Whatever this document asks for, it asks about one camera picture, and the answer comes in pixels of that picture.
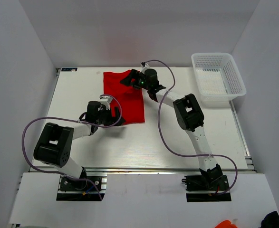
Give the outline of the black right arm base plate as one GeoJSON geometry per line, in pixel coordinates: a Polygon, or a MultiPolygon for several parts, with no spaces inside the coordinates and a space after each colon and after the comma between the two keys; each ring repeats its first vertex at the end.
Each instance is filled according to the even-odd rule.
{"type": "Polygon", "coordinates": [[[185,184],[187,202],[230,202],[231,194],[226,175],[215,180],[210,185],[200,175],[190,175],[182,178],[185,184]]]}

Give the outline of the red t-shirt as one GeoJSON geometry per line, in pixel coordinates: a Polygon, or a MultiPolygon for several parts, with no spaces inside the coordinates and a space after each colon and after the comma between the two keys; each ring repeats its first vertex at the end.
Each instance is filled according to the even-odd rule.
{"type": "Polygon", "coordinates": [[[115,107],[122,107],[122,117],[125,119],[124,125],[141,124],[145,122],[144,99],[141,90],[127,87],[120,83],[131,71],[122,73],[104,72],[103,84],[104,94],[111,95],[116,100],[110,104],[112,114],[115,114],[115,107]]]}

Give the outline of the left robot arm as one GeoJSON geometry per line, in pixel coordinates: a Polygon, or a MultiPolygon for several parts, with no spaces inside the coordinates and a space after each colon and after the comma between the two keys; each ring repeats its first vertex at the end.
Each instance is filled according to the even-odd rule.
{"type": "Polygon", "coordinates": [[[70,157],[72,142],[93,135],[98,128],[121,126],[125,122],[122,107],[119,105],[111,109],[111,102],[110,97],[90,101],[87,111],[78,120],[71,120],[73,126],[46,123],[34,149],[34,159],[55,168],[59,174],[70,177],[71,184],[76,189],[85,188],[86,170],[70,157]]]}

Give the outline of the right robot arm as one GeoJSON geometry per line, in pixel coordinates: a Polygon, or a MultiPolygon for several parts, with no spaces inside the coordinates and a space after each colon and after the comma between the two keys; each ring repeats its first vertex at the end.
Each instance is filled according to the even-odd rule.
{"type": "Polygon", "coordinates": [[[178,125],[187,133],[193,144],[195,156],[199,161],[202,185],[209,190],[214,189],[223,173],[206,139],[204,114],[195,95],[181,96],[166,89],[159,83],[157,72],[151,68],[144,72],[132,69],[120,83],[136,89],[145,89],[149,97],[159,103],[159,108],[165,104],[174,109],[178,125]]]}

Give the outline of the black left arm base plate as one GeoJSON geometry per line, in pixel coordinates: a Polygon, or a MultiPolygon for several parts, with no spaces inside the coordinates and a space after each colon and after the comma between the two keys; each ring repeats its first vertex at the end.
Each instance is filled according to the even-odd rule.
{"type": "Polygon", "coordinates": [[[92,183],[62,176],[59,180],[56,201],[100,202],[102,200],[92,183]]]}

